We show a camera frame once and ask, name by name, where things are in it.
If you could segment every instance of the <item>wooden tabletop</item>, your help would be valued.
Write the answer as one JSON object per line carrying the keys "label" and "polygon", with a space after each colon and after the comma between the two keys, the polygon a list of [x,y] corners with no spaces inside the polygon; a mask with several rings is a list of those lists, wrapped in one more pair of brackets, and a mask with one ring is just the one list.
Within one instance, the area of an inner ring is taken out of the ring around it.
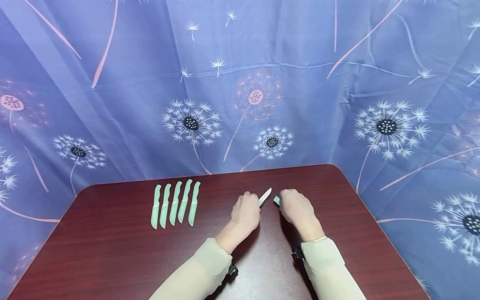
{"label": "wooden tabletop", "polygon": [[291,249],[300,244],[298,235],[272,201],[285,188],[295,188],[311,200],[368,300],[428,299],[336,167],[190,178],[202,183],[193,228],[187,217],[175,227],[167,222],[166,229],[150,225],[155,186],[171,183],[173,194],[177,181],[188,178],[83,190],[9,300],[147,300],[206,238],[221,230],[239,195],[250,191],[260,196],[270,187],[259,228],[233,253],[239,275],[209,299],[317,299],[302,265],[291,257]]}

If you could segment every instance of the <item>pink stem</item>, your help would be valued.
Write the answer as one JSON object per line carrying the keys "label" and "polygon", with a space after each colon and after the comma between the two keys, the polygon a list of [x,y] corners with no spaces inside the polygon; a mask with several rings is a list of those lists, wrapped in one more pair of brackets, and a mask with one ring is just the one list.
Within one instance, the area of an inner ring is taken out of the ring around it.
{"label": "pink stem", "polygon": [[427,220],[420,220],[420,219],[409,219],[409,218],[398,218],[398,219],[383,219],[383,220],[378,220],[377,223],[386,223],[390,221],[419,221],[419,222],[427,222],[427,223],[434,223],[434,221],[427,221]]}
{"label": "pink stem", "polygon": [[464,154],[464,153],[467,153],[467,152],[479,150],[479,149],[480,149],[480,147],[475,147],[475,148],[471,148],[471,149],[464,150],[464,151],[461,151],[461,152],[453,153],[453,154],[451,154],[451,155],[449,155],[449,156],[445,156],[445,157],[442,157],[442,158],[440,158],[440,159],[434,160],[433,162],[431,162],[431,163],[429,163],[429,164],[426,164],[425,166],[422,166],[422,167],[420,167],[420,168],[418,168],[418,169],[416,169],[416,170],[414,170],[414,171],[411,171],[410,173],[405,174],[405,175],[403,175],[402,177],[400,177],[400,178],[392,181],[391,183],[389,183],[389,184],[385,185],[384,187],[382,187],[380,190],[383,191],[384,189],[391,187],[392,185],[394,185],[394,184],[402,181],[403,179],[407,178],[408,176],[410,176],[410,175],[412,175],[412,174],[415,174],[415,173],[417,173],[418,171],[421,171],[421,170],[425,169],[426,167],[429,167],[429,166],[431,166],[431,165],[433,165],[433,164],[436,164],[436,163],[438,163],[438,162],[440,162],[440,161],[442,161],[442,160],[451,158],[451,157],[453,157],[453,156],[457,156],[457,155],[459,155],[459,154]]}
{"label": "pink stem", "polygon": [[27,148],[25,145],[24,145],[24,148],[25,148],[25,150],[27,151],[28,156],[30,157],[30,161],[32,162],[33,169],[35,169],[35,173],[36,173],[36,176],[38,177],[38,180],[39,180],[40,183],[43,185],[43,188],[48,192],[47,185],[46,185],[45,182],[43,181],[42,175],[40,174],[40,171],[38,170],[38,168],[37,168],[37,166],[36,166],[36,164],[35,164],[35,161],[33,160],[32,154],[30,153],[30,151],[28,151],[28,148]]}
{"label": "pink stem", "polygon": [[53,30],[53,32],[75,53],[75,55],[78,58],[82,59],[80,57],[80,54],[78,54],[78,52],[75,50],[75,48],[73,48],[73,46],[70,44],[70,42],[67,40],[67,38],[64,37],[63,34],[61,34],[60,31],[57,28],[55,28],[55,26],[53,26],[53,24],[50,23],[47,20],[47,18],[44,15],[42,15],[42,13],[39,12],[35,8],[35,6],[33,6],[28,0],[24,0],[24,1],[37,13],[37,15],[50,27],[50,29]]}
{"label": "pink stem", "polygon": [[22,218],[25,218],[25,219],[29,219],[29,220],[34,220],[34,221],[38,221],[38,222],[46,222],[46,223],[58,223],[60,222],[60,220],[57,220],[57,219],[39,219],[39,218],[34,218],[34,217],[31,217],[31,216],[26,216],[26,215],[23,215],[23,214],[20,214],[20,213],[17,213],[16,211],[6,207],[2,201],[0,201],[0,206],[5,209],[6,211],[16,215],[16,216],[21,216]]}
{"label": "pink stem", "polygon": [[96,71],[95,71],[95,75],[93,76],[92,88],[96,87],[96,83],[98,82],[98,79],[100,78],[100,74],[103,70],[103,66],[105,65],[105,60],[107,59],[108,50],[110,49],[110,44],[112,43],[113,33],[115,31],[115,24],[117,23],[118,10],[119,10],[119,0],[115,0],[115,10],[113,12],[112,28],[110,29],[110,35],[108,36],[107,47],[105,48],[105,51],[103,52],[102,60],[98,64],[98,67],[96,68]]}
{"label": "pink stem", "polygon": [[237,134],[237,131],[239,130],[240,128],[240,124],[241,122],[243,121],[243,118],[245,117],[245,115],[247,114],[247,111],[248,109],[250,108],[250,106],[252,106],[251,104],[248,105],[247,109],[245,110],[245,112],[243,113],[243,116],[241,117],[240,119],[240,122],[237,126],[237,129],[235,130],[235,132],[233,133],[233,136],[232,136],[232,139],[230,140],[230,143],[228,144],[228,147],[227,147],[227,151],[225,152],[225,156],[223,157],[223,161],[225,162],[225,159],[227,159],[227,155],[228,155],[228,152],[230,151],[230,147],[232,146],[232,142],[233,142],[233,138],[235,137],[235,135]]}
{"label": "pink stem", "polygon": [[210,173],[210,171],[207,170],[207,168],[205,168],[205,166],[203,165],[202,161],[200,160],[200,158],[199,158],[199,156],[198,156],[198,153],[197,153],[197,149],[195,148],[195,145],[193,145],[193,150],[195,151],[195,155],[197,156],[198,161],[200,162],[200,165],[202,165],[202,167],[204,168],[205,172],[207,172],[209,175],[211,175],[212,173]]}
{"label": "pink stem", "polygon": [[368,149],[367,155],[365,155],[365,159],[363,160],[363,164],[361,165],[360,169],[360,174],[359,174],[359,179],[357,180],[357,187],[355,188],[355,191],[357,194],[359,193],[359,185],[360,185],[360,178],[361,178],[361,173],[363,172],[363,167],[365,166],[365,162],[367,161],[368,154],[370,153],[370,149]]}
{"label": "pink stem", "polygon": [[330,70],[330,73],[328,74],[327,78],[330,77],[330,75],[332,74],[332,72],[338,67],[339,64],[341,64],[341,62],[353,51],[355,50],[356,47],[358,47],[364,40],[366,40],[383,22],[385,22],[385,20],[391,15],[393,14],[393,12],[400,6],[400,4],[402,4],[402,1],[398,1],[398,3],[391,9],[391,11],[389,11],[387,13],[387,15],[372,29],[370,30],[369,33],[367,33],[366,36],[364,36],[357,44],[355,44],[355,46],[353,46],[349,51],[347,51],[344,56],[342,56],[336,63],[335,65],[332,67],[332,69]]}
{"label": "pink stem", "polygon": [[256,160],[260,155],[257,155],[254,159],[252,159],[248,164],[246,164],[243,168],[241,168],[240,172],[243,172],[243,169],[245,169],[249,164],[251,164],[254,160]]}
{"label": "pink stem", "polygon": [[334,27],[333,27],[333,36],[334,36],[333,51],[334,51],[334,52],[336,52],[336,25],[337,25],[336,1],[337,1],[337,0],[335,0],[335,22],[334,22]]}

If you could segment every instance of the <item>mint green knife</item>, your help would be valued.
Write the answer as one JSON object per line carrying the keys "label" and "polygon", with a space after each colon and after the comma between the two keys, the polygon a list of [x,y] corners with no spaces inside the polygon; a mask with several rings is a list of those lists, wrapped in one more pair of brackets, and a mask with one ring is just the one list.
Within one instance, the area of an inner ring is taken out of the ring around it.
{"label": "mint green knife", "polygon": [[162,189],[162,186],[160,184],[157,184],[155,187],[155,193],[153,196],[153,207],[152,207],[152,216],[150,218],[150,224],[152,224],[152,227],[155,229],[158,224],[158,206],[160,205],[160,202],[158,200],[160,199],[161,189]]}
{"label": "mint green knife", "polygon": [[195,213],[197,212],[197,196],[198,189],[200,188],[200,182],[197,181],[193,187],[192,204],[190,205],[190,211],[188,212],[188,223],[193,227],[195,221]]}
{"label": "mint green knife", "polygon": [[181,181],[177,182],[175,191],[173,192],[172,208],[170,209],[170,224],[172,224],[172,226],[175,226],[175,219],[177,218],[177,207],[179,205],[181,183]]}
{"label": "mint green knife", "polygon": [[170,187],[172,185],[167,183],[165,190],[163,191],[163,203],[162,210],[160,210],[160,226],[165,229],[167,226],[167,211],[168,211],[168,198],[170,197]]}
{"label": "mint green knife", "polygon": [[188,179],[185,184],[185,190],[183,191],[183,198],[181,199],[180,208],[179,208],[179,222],[183,222],[183,217],[185,216],[185,211],[187,210],[188,203],[188,194],[190,193],[190,186],[192,185],[193,180]]}

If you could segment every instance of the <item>beige sleeve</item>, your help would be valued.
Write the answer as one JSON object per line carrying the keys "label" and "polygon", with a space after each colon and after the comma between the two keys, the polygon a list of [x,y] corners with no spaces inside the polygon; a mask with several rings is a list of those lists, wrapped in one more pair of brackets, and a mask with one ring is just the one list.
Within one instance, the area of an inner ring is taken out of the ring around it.
{"label": "beige sleeve", "polygon": [[320,300],[365,300],[331,239],[302,243],[301,248],[305,269]]}
{"label": "beige sleeve", "polygon": [[204,300],[222,284],[232,256],[207,239],[150,297],[150,300]]}

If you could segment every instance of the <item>fabric backdrop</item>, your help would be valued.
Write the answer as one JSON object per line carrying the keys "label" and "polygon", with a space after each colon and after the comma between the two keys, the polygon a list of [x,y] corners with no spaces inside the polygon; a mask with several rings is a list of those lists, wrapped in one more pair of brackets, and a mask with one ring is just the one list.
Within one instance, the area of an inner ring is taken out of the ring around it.
{"label": "fabric backdrop", "polygon": [[325,163],[432,299],[480,299],[478,1],[0,8],[0,299],[87,186]]}

